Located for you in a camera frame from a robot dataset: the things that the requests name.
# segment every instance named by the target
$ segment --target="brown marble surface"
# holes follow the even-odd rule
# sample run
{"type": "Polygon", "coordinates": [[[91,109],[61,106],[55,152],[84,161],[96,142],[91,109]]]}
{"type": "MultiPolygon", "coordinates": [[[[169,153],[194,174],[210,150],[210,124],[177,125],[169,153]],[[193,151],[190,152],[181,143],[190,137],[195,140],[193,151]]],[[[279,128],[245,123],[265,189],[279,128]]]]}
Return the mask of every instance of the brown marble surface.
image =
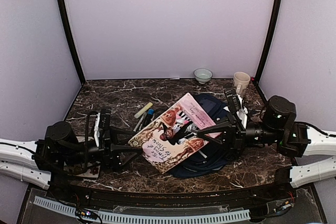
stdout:
{"type": "MultiPolygon", "coordinates": [[[[231,86],[232,80],[227,79],[214,79],[205,85],[189,79],[88,81],[75,100],[67,121],[77,135],[84,135],[88,111],[110,108],[111,124],[132,130],[138,122],[134,114],[148,102],[154,104],[152,108],[158,116],[187,92],[210,93],[225,100],[224,89],[231,86]]],[[[246,106],[255,110],[263,107],[252,84],[246,91],[246,106]]],[[[179,179],[168,173],[160,174],[143,157],[139,157],[119,173],[105,170],[98,179],[78,179],[71,183],[135,193],[203,193],[269,184],[274,180],[276,169],[290,164],[288,158],[276,153],[274,146],[247,148],[239,160],[226,165],[217,173],[179,179]]]]}

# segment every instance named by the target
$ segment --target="book cover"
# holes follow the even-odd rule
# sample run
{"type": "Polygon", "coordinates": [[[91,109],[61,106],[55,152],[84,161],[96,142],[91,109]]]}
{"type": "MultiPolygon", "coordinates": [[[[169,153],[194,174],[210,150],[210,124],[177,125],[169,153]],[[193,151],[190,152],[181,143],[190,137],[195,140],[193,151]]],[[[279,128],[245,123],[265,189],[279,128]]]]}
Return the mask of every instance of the book cover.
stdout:
{"type": "Polygon", "coordinates": [[[207,141],[198,138],[192,129],[215,125],[191,94],[187,93],[166,112],[142,129],[129,144],[142,147],[143,156],[161,173],[197,152],[207,141]]]}

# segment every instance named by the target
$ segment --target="wire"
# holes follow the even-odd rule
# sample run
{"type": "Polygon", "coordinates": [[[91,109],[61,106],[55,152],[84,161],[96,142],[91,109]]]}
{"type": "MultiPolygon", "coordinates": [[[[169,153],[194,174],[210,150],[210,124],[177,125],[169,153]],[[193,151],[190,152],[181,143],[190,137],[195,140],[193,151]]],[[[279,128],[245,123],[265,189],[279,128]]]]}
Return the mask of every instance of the wire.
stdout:
{"type": "Polygon", "coordinates": [[[89,124],[90,124],[90,117],[92,115],[97,115],[98,112],[97,111],[90,111],[88,113],[88,115],[86,116],[86,122],[85,122],[85,136],[84,136],[84,139],[85,139],[85,143],[84,143],[84,146],[85,146],[85,153],[84,153],[84,168],[81,169],[80,171],[76,172],[76,173],[72,173],[71,175],[72,176],[76,176],[76,175],[80,175],[82,173],[86,173],[88,171],[88,164],[89,164],[89,148],[88,148],[88,142],[89,142],[89,124]]]}
{"type": "MultiPolygon", "coordinates": [[[[51,196],[52,196],[52,197],[55,199],[55,201],[57,201],[58,203],[61,203],[61,204],[65,205],[65,206],[68,206],[68,207],[75,207],[75,209],[76,209],[77,211],[80,211],[80,210],[89,211],[93,216],[95,216],[95,217],[97,217],[97,219],[99,219],[99,221],[100,221],[101,224],[103,224],[102,219],[100,218],[100,216],[99,216],[97,213],[95,213],[95,212],[92,211],[92,210],[86,209],[86,208],[79,208],[80,201],[79,201],[79,197],[78,197],[78,195],[77,195],[76,193],[73,194],[73,195],[75,195],[75,197],[76,197],[76,201],[77,201],[77,203],[75,204],[75,206],[73,206],[73,204],[67,204],[67,203],[65,203],[65,202],[60,201],[59,199],[57,199],[57,198],[55,197],[55,195],[53,195],[53,193],[52,193],[51,191],[48,191],[48,193],[50,193],[51,196]]],[[[77,215],[76,213],[75,213],[75,216],[78,217],[78,218],[81,220],[81,221],[79,221],[78,218],[76,218],[76,220],[77,220],[78,222],[80,222],[80,223],[93,223],[93,222],[94,222],[94,221],[84,220],[84,219],[82,219],[82,217],[81,217],[80,215],[77,215]]]]}
{"type": "Polygon", "coordinates": [[[250,216],[252,219],[266,219],[266,218],[274,218],[274,217],[280,217],[285,215],[286,213],[289,212],[290,209],[292,209],[292,207],[289,207],[287,209],[284,210],[280,210],[280,211],[275,211],[275,212],[271,212],[269,214],[263,215],[263,216],[250,216]]]}
{"type": "Polygon", "coordinates": [[[263,119],[261,118],[262,114],[266,111],[264,111],[264,109],[267,107],[268,102],[266,102],[263,106],[263,108],[260,110],[260,114],[259,114],[259,119],[262,121],[263,119]]]}
{"type": "Polygon", "coordinates": [[[67,173],[65,170],[60,169],[59,167],[57,167],[57,166],[54,165],[53,163],[49,162],[46,158],[44,158],[44,157],[38,155],[36,152],[34,152],[34,151],[32,151],[32,150],[30,150],[30,149],[28,149],[28,148],[26,148],[26,147],[19,146],[19,145],[17,145],[17,144],[4,143],[4,142],[0,142],[0,144],[8,145],[8,146],[13,146],[13,147],[18,147],[18,148],[20,148],[20,149],[24,149],[24,150],[26,150],[26,151],[32,153],[34,156],[36,156],[36,157],[42,159],[44,162],[46,162],[48,165],[50,165],[53,169],[59,171],[60,173],[65,173],[65,174],[68,175],[68,173],[67,173]]]}
{"type": "Polygon", "coordinates": [[[313,129],[315,129],[318,132],[320,132],[322,135],[330,136],[330,137],[336,137],[335,134],[328,134],[327,132],[324,132],[323,130],[317,128],[315,125],[312,125],[311,123],[306,123],[306,122],[295,122],[295,123],[300,123],[300,124],[304,124],[306,126],[312,127],[313,129]]]}
{"type": "Polygon", "coordinates": [[[293,201],[293,203],[295,203],[295,199],[294,199],[294,197],[293,197],[293,194],[292,194],[292,192],[291,191],[289,191],[289,192],[287,192],[289,195],[290,195],[290,198],[291,198],[291,200],[293,201]]]}

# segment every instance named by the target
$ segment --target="white mug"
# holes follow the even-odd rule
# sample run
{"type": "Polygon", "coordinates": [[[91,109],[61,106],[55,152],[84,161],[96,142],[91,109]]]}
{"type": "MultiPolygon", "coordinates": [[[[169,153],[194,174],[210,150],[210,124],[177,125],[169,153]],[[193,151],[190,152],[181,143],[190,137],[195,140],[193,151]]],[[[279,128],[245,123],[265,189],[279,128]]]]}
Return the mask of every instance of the white mug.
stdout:
{"type": "Polygon", "coordinates": [[[235,72],[233,75],[233,85],[236,89],[236,93],[241,97],[245,94],[248,84],[250,83],[251,77],[244,72],[235,72]]]}

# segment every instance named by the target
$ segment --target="light purple wall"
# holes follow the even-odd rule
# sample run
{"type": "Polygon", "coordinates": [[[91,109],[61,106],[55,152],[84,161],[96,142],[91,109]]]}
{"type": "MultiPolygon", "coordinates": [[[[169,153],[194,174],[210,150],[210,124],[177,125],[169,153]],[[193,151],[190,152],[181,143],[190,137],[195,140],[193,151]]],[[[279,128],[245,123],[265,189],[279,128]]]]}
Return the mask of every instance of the light purple wall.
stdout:
{"type": "MultiPolygon", "coordinates": [[[[57,0],[0,0],[0,138],[43,138],[79,88],[57,0]]],[[[26,187],[0,176],[0,220],[16,223],[26,187]]]]}
{"type": "MultiPolygon", "coordinates": [[[[336,131],[336,0],[282,0],[260,85],[268,98],[294,102],[298,120],[336,131]]],[[[328,223],[336,223],[335,185],[316,183],[328,223]]]]}
{"type": "Polygon", "coordinates": [[[87,79],[254,75],[274,0],[66,0],[87,79]]]}

